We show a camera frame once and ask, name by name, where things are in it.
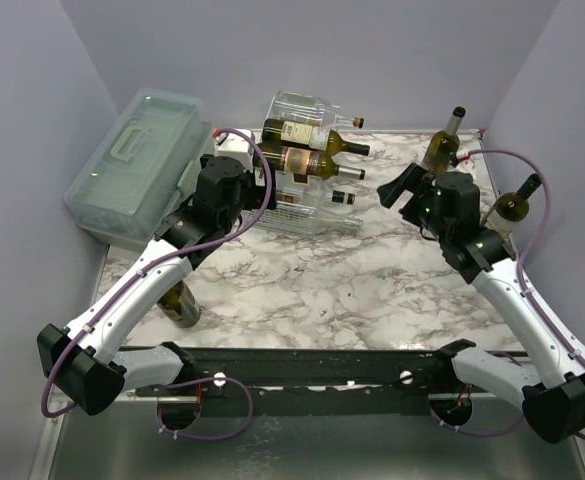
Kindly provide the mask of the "green bottle brown label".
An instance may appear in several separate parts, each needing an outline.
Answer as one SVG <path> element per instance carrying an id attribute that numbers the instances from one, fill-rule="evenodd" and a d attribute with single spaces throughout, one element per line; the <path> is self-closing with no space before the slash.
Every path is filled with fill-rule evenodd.
<path id="1" fill-rule="evenodd" d="M 277 171 L 316 176 L 323 180 L 335 176 L 363 180 L 366 176 L 363 169 L 339 165 L 331 156 L 318 151 L 268 143 L 258 144 L 258 147 L 270 166 Z"/>

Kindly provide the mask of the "green bottle silver neck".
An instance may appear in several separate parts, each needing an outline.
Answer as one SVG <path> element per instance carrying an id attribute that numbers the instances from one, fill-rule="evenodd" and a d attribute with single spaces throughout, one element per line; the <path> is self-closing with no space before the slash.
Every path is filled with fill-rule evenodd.
<path id="1" fill-rule="evenodd" d="M 421 161 L 421 167 L 433 176 L 445 173 L 456 157 L 460 146 L 458 130 L 466 114 L 462 106 L 454 108 L 444 129 L 436 132 L 426 149 Z"/>

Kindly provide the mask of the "green bottle white label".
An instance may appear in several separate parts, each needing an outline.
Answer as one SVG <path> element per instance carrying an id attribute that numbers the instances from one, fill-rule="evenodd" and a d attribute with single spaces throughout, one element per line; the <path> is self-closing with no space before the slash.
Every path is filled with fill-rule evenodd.
<path id="1" fill-rule="evenodd" d="M 370 154 L 368 145 L 346 141 L 334 130 L 290 120 L 268 118 L 264 122 L 261 140 L 265 143 L 308 148 L 328 155 L 341 152 L 362 156 Z"/>

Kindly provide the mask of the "clear square liquor bottle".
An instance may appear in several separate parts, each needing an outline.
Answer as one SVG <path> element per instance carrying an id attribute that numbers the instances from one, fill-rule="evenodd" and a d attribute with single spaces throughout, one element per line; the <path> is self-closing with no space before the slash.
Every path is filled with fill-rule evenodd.
<path id="1" fill-rule="evenodd" d="M 276 178 L 276 199 L 292 205 L 319 207 L 330 203 L 353 205 L 356 195 L 333 190 L 318 177 L 282 174 Z"/>

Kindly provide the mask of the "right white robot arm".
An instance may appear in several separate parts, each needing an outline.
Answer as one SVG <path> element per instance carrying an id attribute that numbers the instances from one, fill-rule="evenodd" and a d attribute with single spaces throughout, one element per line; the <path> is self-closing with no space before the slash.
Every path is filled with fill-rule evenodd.
<path id="1" fill-rule="evenodd" d="M 411 196 L 402 218 L 433 235 L 446 262 L 497 310 L 531 360 L 517 366 L 458 341 L 433 365 L 434 384 L 446 392 L 471 384 L 496 395 L 551 444 L 585 429 L 585 346 L 536 296 L 507 241 L 481 225 L 472 176 L 452 171 L 434 178 L 412 163 L 377 189 L 385 208 L 405 192 Z"/>

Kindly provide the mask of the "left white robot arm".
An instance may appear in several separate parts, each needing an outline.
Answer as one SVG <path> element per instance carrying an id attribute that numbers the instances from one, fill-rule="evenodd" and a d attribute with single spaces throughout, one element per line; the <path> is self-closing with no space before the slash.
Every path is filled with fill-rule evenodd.
<path id="1" fill-rule="evenodd" d="M 204 155 L 194 193 L 160 225 L 133 267 L 103 297 L 64 328 L 52 324 L 37 336 L 45 387 L 58 387 L 73 405 L 96 415 L 127 390 L 162 385 L 186 393 L 194 372 L 169 345 L 121 351 L 123 341 L 161 297 L 221 244 L 238 237 L 244 210 L 275 205 L 276 182 L 264 161 L 263 185 L 236 159 Z"/>

